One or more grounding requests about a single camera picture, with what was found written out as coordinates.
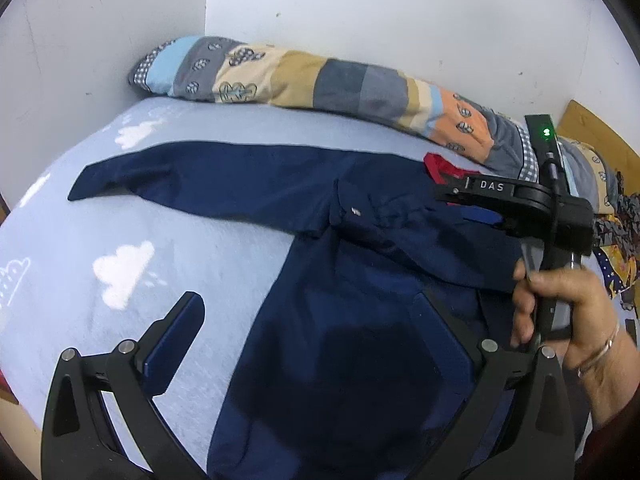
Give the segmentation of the person's right hand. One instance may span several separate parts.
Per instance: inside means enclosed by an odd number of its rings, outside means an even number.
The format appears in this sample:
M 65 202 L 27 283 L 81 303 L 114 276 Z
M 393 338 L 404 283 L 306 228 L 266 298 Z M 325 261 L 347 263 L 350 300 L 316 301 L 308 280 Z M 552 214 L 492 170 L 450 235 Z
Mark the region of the person's right hand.
M 558 341 L 547 340 L 564 365 L 582 374 L 605 362 L 614 361 L 620 353 L 620 324 L 600 278 L 581 266 L 576 269 L 527 271 L 522 260 L 513 271 L 514 315 L 510 346 L 533 340 L 533 315 L 539 312 L 541 299 L 562 300 L 572 312 L 572 336 Z

